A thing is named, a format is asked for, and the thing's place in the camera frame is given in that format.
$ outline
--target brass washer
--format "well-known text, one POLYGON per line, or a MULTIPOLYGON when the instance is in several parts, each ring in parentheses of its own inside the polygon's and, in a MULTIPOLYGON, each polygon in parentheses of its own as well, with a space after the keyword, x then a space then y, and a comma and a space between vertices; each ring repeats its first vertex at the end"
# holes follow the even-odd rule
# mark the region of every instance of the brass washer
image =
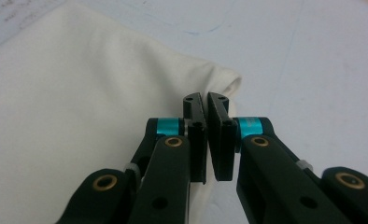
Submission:
POLYGON ((112 189, 118 183, 118 178, 114 175, 101 175, 93 181, 93 189, 97 191, 106 191, 112 189), (109 180, 109 183, 105 186, 100 186, 100 181, 109 180))
POLYGON ((183 144, 183 141, 177 137, 170 137, 164 141, 164 143, 169 147, 179 147, 183 144))
POLYGON ((337 173, 335 175, 335 178, 338 180, 339 183, 347 186, 348 188, 351 188, 351 189, 364 189, 365 188, 364 181, 362 181, 360 178, 356 177, 355 175, 351 175, 351 174, 348 174, 348 173, 345 173, 345 172, 340 172, 340 173, 337 173), (351 178, 355 179, 357 181, 357 183, 356 184, 347 183, 344 180, 345 176, 348 176, 348 177, 351 177, 351 178))
POLYGON ((269 146, 268 140, 266 140, 265 138, 262 138, 262 137, 253 137, 253 138, 251 138, 251 143, 256 145, 256 146, 259 146, 259 147, 269 146))

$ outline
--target white table surface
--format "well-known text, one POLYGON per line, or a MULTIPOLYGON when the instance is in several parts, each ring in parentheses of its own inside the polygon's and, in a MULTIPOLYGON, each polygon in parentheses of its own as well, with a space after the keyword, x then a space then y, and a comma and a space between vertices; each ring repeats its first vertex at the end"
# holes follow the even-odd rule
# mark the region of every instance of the white table surface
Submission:
MULTIPOLYGON (((0 45, 62 2, 0 0, 0 45)), ((368 175, 368 0, 82 2, 239 72, 238 115, 268 117, 317 175, 333 166, 368 175)), ((235 184, 214 188, 204 223, 247 223, 235 184)))

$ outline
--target white cloth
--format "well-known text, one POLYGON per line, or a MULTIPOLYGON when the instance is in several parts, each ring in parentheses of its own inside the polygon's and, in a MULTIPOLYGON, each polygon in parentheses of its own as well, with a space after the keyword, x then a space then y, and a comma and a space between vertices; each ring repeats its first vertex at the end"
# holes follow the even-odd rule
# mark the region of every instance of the white cloth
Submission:
POLYGON ((56 222, 87 175, 123 169, 148 118, 182 117, 187 94, 239 84, 78 3, 54 9, 0 47, 0 223, 56 222))

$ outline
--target white fabric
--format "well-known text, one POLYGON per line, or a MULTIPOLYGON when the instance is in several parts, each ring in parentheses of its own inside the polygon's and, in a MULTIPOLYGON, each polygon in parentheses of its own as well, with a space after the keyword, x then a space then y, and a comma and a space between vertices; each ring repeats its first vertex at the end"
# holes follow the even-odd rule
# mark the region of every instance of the white fabric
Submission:
MULTIPOLYGON (((148 118, 239 83, 78 3, 58 7, 0 47, 0 223, 57 221, 87 175, 123 169, 148 118)), ((192 186, 191 223, 209 186, 192 186)))

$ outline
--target blue spacer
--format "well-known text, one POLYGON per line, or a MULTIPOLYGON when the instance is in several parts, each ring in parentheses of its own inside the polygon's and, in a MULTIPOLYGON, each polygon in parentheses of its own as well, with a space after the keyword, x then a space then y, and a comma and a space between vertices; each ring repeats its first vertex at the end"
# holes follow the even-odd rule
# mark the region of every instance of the blue spacer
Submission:
POLYGON ((179 135, 179 120, 178 119, 158 119, 157 134, 179 135))
POLYGON ((262 124, 259 118, 237 118, 242 139, 251 134, 263 134, 262 124))

